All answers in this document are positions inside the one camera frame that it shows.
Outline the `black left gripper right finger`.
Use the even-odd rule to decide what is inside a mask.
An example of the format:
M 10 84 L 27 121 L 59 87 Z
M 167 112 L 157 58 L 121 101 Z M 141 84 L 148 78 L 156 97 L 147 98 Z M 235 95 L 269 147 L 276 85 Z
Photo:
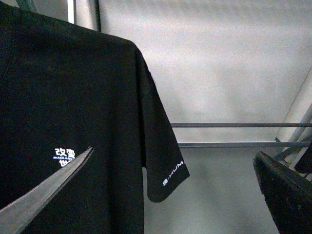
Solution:
M 312 232 L 312 183 L 260 151 L 253 161 L 257 181 L 281 234 Z

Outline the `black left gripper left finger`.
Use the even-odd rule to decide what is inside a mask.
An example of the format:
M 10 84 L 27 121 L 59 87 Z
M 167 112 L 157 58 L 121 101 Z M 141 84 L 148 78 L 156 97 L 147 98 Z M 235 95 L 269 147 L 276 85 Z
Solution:
M 94 151 L 89 147 L 38 186 L 0 210 L 0 232 L 20 234 L 41 210 L 75 177 Z

